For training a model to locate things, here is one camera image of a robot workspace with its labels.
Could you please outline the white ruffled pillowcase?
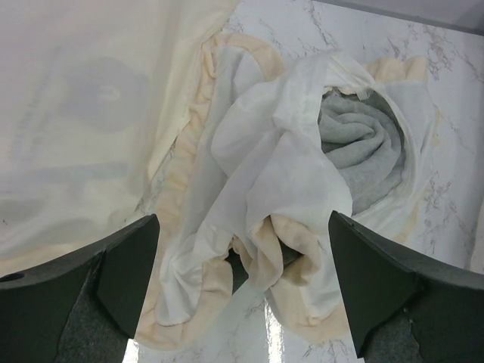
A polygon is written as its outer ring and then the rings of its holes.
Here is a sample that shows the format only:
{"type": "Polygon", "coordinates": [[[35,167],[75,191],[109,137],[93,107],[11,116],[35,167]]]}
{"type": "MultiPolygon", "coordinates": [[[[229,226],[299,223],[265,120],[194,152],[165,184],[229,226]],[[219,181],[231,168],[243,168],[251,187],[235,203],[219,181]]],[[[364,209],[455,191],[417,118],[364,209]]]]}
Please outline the white ruffled pillowcase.
{"type": "Polygon", "coordinates": [[[136,339],[196,340],[231,299],[234,252],[278,320],[311,343],[346,334],[332,212],[403,242],[432,174],[428,61],[360,64],[340,50],[289,67],[269,44],[218,34],[157,201],[160,237],[136,339]]]}

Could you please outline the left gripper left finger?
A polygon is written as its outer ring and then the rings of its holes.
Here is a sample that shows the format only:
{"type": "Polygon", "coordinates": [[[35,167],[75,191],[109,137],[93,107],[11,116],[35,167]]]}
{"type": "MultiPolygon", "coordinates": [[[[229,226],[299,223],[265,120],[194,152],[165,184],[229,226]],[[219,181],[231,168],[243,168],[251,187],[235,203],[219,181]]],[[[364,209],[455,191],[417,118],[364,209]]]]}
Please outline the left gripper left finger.
{"type": "Polygon", "coordinates": [[[41,265],[1,275],[3,362],[121,362],[135,336],[160,224],[145,216],[41,265]]]}

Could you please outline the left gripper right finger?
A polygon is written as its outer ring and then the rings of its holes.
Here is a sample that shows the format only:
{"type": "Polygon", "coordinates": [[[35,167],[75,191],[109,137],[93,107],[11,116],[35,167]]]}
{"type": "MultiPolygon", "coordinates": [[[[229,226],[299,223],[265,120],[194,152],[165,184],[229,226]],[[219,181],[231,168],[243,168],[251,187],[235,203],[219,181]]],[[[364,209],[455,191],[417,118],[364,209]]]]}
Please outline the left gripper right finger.
{"type": "Polygon", "coordinates": [[[330,245],[355,353],[366,362],[481,362],[483,276],[332,212],[330,245]]]}

